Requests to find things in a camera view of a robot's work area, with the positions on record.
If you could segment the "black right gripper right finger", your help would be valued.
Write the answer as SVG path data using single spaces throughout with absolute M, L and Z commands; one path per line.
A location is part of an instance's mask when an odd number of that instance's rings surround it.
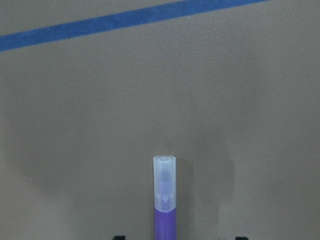
M 235 240 L 249 240 L 246 236 L 236 236 Z

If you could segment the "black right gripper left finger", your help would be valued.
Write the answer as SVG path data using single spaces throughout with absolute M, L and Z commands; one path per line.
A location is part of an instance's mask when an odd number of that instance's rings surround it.
M 125 240 L 125 236 L 124 235 L 115 235 L 112 240 Z

